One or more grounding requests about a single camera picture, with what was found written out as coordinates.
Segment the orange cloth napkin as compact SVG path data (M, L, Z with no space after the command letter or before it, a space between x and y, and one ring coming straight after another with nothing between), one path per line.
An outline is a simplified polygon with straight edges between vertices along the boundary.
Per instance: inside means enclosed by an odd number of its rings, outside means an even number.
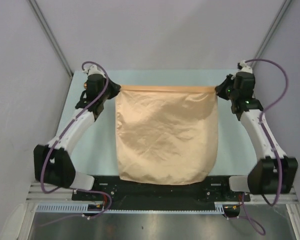
M124 85L115 98L121 180L189 185L212 171L218 152L218 100L212 86Z

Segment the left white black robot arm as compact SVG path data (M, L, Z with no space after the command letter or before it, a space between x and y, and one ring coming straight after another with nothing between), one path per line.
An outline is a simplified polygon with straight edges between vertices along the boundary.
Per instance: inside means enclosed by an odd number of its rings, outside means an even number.
M38 144L33 150L34 175L41 185L83 190L90 200L100 196L101 188L93 176L77 171L71 154L85 131L98 119L107 100L116 97L121 86L103 73L89 74L85 90L75 105L66 127L47 144Z

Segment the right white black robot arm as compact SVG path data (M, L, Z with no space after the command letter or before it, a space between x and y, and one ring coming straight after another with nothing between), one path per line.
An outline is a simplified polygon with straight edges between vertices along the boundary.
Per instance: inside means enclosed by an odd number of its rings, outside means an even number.
M232 201L239 192L253 195L274 194L276 203L281 194L290 193L298 169L295 157L289 157L273 136L261 102L253 97L255 76L252 72L229 74L215 87L216 95L231 102L231 112L243 125L253 145L257 163L248 175L233 175L220 188L221 196Z

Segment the left aluminium frame post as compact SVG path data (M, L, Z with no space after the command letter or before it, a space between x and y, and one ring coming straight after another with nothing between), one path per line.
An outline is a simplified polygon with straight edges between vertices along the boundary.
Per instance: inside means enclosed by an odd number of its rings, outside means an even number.
M55 55L60 61L62 68L65 70L66 74L70 79L73 78L74 72L72 71L69 62L67 61L43 11L41 10L38 2L36 0L27 0L26 1L30 6L35 18L37 19L39 26L41 27L43 33L45 34L50 46L52 47Z

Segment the aluminium frame post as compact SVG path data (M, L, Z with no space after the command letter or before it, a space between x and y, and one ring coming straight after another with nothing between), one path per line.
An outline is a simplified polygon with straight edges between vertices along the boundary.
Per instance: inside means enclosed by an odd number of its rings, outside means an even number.
M50 46L52 47L55 55L60 61L62 68L65 70L66 74L70 79L73 78L74 72L72 71L69 62L67 61L43 11L41 10L38 2L36 0L27 0L26 1L30 6L35 18L37 19L39 26L41 27L43 33L45 34Z
M264 57L275 33L295 1L270 0L267 4L266 1L262 2L265 4L263 8L259 8L260 12L256 14L256 20L252 22L254 30L257 30L258 40L258 44L253 52L253 59L262 59Z

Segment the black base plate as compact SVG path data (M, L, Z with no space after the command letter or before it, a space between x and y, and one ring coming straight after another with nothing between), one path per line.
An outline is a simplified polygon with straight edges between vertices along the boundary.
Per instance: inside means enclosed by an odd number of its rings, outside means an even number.
M100 192L110 195L111 210L127 211L205 211L213 210L215 203L237 203L240 192L230 189L226 175L208 176L188 185L157 185L137 183L118 176L96 175L93 192L72 194L73 201L102 201Z

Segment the right aluminium frame post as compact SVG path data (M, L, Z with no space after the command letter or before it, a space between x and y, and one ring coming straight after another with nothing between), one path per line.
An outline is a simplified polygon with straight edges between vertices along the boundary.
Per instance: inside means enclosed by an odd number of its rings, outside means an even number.
M252 22L254 30L257 30L258 40L258 44L253 52L253 59L262 59L264 57L275 33L295 1L270 0L267 4L266 1L262 2L265 4L263 8L259 8L260 12L256 14L256 20Z

